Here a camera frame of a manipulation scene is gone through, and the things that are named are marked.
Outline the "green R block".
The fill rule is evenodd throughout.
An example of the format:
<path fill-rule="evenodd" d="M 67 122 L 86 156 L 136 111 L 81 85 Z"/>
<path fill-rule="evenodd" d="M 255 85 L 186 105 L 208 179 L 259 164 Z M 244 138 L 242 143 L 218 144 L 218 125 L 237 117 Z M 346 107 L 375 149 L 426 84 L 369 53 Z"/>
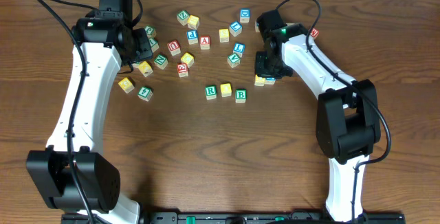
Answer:
<path fill-rule="evenodd" d="M 217 97 L 217 88 L 215 85 L 205 87 L 205 95 L 207 100 L 213 100 Z"/>

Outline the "yellow O block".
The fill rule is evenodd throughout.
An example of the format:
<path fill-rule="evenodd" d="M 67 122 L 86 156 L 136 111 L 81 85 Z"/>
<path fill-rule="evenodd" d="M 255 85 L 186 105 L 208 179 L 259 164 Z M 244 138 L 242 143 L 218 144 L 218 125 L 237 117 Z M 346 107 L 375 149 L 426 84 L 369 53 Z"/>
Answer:
<path fill-rule="evenodd" d="M 266 78 L 255 75 L 254 85 L 255 86 L 264 86 L 266 84 Z"/>
<path fill-rule="evenodd" d="M 221 96 L 223 98 L 229 97 L 232 95 L 232 85 L 230 83 L 223 83 L 220 85 Z"/>

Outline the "blue T block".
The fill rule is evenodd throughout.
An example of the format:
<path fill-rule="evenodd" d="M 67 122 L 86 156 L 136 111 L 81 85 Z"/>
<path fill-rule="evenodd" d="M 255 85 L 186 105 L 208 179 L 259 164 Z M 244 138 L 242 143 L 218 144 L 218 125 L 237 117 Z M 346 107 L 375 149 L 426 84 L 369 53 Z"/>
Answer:
<path fill-rule="evenodd" d="M 266 85 L 274 85 L 275 82 L 276 82 L 276 79 L 275 79 L 275 78 L 266 78 L 266 79 L 265 79 L 265 84 L 266 84 Z"/>

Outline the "green B block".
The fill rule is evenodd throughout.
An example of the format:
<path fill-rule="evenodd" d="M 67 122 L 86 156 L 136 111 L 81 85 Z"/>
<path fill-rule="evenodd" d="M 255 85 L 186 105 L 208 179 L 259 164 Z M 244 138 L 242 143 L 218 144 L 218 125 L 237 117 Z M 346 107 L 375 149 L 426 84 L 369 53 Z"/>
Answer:
<path fill-rule="evenodd" d="M 237 89 L 235 91 L 235 102 L 245 103 L 247 100 L 247 91 L 245 89 Z"/>

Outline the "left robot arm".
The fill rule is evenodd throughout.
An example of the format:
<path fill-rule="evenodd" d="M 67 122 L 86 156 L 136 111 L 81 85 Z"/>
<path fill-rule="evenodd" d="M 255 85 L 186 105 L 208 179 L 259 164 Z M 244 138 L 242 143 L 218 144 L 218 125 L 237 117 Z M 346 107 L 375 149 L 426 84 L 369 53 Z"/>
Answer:
<path fill-rule="evenodd" d="M 103 155 L 109 95 L 123 66 L 149 60 L 153 51 L 139 0 L 99 0 L 67 33 L 73 66 L 56 127 L 43 150 L 28 153 L 26 168 L 46 206 L 63 223 L 143 223 L 142 206 L 122 194 L 120 173 Z"/>

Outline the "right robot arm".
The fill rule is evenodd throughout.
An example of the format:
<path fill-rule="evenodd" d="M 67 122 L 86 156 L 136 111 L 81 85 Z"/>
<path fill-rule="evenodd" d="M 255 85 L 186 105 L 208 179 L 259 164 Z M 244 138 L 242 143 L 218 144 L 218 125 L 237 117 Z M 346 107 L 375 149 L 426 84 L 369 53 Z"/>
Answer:
<path fill-rule="evenodd" d="M 287 25 L 278 10 L 262 13 L 256 26 L 265 44 L 256 53 L 256 75 L 281 79 L 297 74 L 318 101 L 316 138 L 330 170 L 327 213 L 337 222 L 358 219 L 365 165 L 380 140 L 374 84 L 338 69 L 302 24 Z"/>

